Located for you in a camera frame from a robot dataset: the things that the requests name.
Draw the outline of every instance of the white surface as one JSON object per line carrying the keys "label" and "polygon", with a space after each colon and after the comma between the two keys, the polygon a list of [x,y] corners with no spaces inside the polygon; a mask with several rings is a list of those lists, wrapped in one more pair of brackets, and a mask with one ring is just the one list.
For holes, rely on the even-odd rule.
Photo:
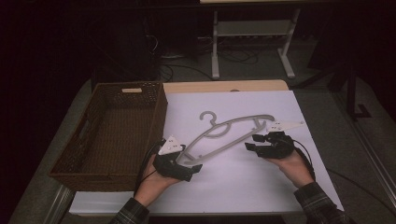
{"label": "white surface", "polygon": [[[216,123],[244,116],[269,114],[277,120],[303,121],[304,117],[292,91],[250,91],[219,93],[166,94],[169,102],[164,136],[171,134],[188,145],[211,128],[210,116],[200,120],[204,111],[216,113]],[[241,121],[219,139],[205,139],[191,150],[193,156],[206,154],[248,132],[254,124]],[[285,131],[308,149],[317,181],[339,209],[343,209],[320,159],[308,127]],[[149,207],[152,215],[289,213],[302,211],[294,198],[296,188],[272,163],[247,151],[244,142],[204,161],[200,173],[191,182],[168,189]],[[73,214],[116,213],[128,201],[131,192],[78,192],[70,212]]]}

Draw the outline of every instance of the plaid shirt sleeve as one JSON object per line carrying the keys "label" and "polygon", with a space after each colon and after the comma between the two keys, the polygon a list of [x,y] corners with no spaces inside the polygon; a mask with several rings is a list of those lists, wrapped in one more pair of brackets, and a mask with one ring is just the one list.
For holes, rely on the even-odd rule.
{"label": "plaid shirt sleeve", "polygon": [[350,224],[354,223],[323,191],[317,182],[303,186],[294,192],[304,209],[309,224]]}
{"label": "plaid shirt sleeve", "polygon": [[110,224],[138,224],[143,223],[149,210],[134,198],[131,198],[111,219]]}

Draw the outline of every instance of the cable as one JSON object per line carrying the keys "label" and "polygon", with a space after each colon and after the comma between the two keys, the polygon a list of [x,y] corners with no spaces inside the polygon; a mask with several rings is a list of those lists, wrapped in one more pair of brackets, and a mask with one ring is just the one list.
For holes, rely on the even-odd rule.
{"label": "cable", "polygon": [[375,196],[371,191],[369,191],[368,189],[365,189],[364,187],[362,187],[360,184],[358,184],[358,183],[355,182],[354,180],[352,180],[352,179],[350,179],[350,178],[348,178],[348,177],[346,177],[346,176],[344,176],[344,175],[341,175],[340,173],[338,173],[338,172],[336,172],[336,171],[334,171],[334,170],[332,170],[332,169],[330,169],[330,168],[327,168],[327,167],[326,167],[326,170],[329,171],[329,172],[331,172],[331,173],[333,173],[333,174],[335,174],[335,175],[339,175],[339,176],[343,177],[345,180],[349,181],[350,183],[352,183],[353,185],[355,185],[355,186],[358,187],[359,189],[363,190],[364,192],[366,192],[367,194],[369,194],[370,196],[372,196],[372,197],[373,197],[374,199],[376,199],[378,202],[382,203],[382,205],[384,205],[384,207],[386,207],[386,208],[393,214],[393,216],[396,217],[396,212],[394,212],[390,206],[388,206],[388,205],[387,205],[386,203],[384,203],[381,199],[379,199],[377,196]]}
{"label": "cable", "polygon": [[145,181],[149,176],[153,175],[155,172],[157,172],[157,170],[154,170],[153,172],[151,172],[149,175],[146,175],[146,177],[144,177],[140,183],[143,183],[143,181]]}
{"label": "cable", "polygon": [[308,155],[309,162],[311,163],[311,166],[313,166],[312,160],[311,160],[311,155],[309,155],[309,152],[308,152],[308,150],[306,150],[305,146],[294,139],[293,139],[293,142],[298,143],[305,150],[306,155]]}
{"label": "cable", "polygon": [[140,184],[143,182],[143,173],[146,170],[146,167],[149,164],[149,159],[151,157],[151,155],[153,154],[153,152],[155,151],[155,149],[157,147],[160,147],[163,145],[163,140],[161,142],[156,142],[145,154],[145,157],[143,158],[142,163],[140,164],[140,168],[139,168],[139,172],[137,173],[137,178],[136,178],[136,183],[134,185],[134,193],[137,193],[137,190],[140,187]]}
{"label": "cable", "polygon": [[164,78],[164,79],[165,79],[164,82],[173,81],[174,70],[173,70],[170,66],[168,66],[168,65],[163,65],[163,64],[161,64],[160,66],[167,67],[167,68],[170,70],[170,73],[166,73],[166,72],[164,72],[164,71],[161,69],[161,67],[160,67],[160,72],[162,72],[162,73],[164,73],[164,74],[166,74],[166,75],[169,76],[169,78]]}
{"label": "cable", "polygon": [[189,66],[185,66],[185,65],[179,65],[179,64],[162,64],[162,65],[174,66],[174,67],[182,67],[182,68],[188,68],[188,69],[197,71],[197,72],[203,74],[204,76],[208,77],[210,80],[212,80],[212,77],[211,77],[209,74],[207,74],[207,73],[205,73],[205,72],[203,72],[203,71],[201,71],[201,70],[199,70],[199,69],[193,68],[193,67],[189,67]]}

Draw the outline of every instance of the human hand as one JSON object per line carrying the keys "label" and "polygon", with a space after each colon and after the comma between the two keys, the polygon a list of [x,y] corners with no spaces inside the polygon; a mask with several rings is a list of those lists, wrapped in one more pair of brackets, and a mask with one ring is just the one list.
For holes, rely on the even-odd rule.
{"label": "human hand", "polygon": [[152,164],[154,159],[155,155],[152,155],[143,173],[143,181],[134,195],[134,198],[146,207],[154,202],[168,187],[180,182],[178,179],[165,177],[156,172]]}
{"label": "human hand", "polygon": [[295,150],[287,158],[265,160],[277,165],[279,170],[282,171],[298,189],[314,182],[314,179],[305,166],[303,158]]}

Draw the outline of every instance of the wicker basket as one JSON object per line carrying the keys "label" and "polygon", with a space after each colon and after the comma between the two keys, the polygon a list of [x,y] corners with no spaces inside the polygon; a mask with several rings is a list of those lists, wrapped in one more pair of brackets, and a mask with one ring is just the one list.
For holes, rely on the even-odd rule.
{"label": "wicker basket", "polygon": [[49,176],[72,190],[134,190],[145,152],[163,138],[160,82],[98,84]]}

